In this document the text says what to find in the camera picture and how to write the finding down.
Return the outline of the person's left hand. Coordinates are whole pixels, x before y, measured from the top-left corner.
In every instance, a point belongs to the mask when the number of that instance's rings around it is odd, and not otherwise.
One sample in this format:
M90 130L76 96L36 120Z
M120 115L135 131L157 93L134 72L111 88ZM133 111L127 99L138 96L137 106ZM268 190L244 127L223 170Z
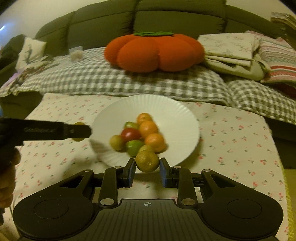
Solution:
M4 223L3 214L13 201L16 182L16 165L21 156L16 147L1 149L1 225Z

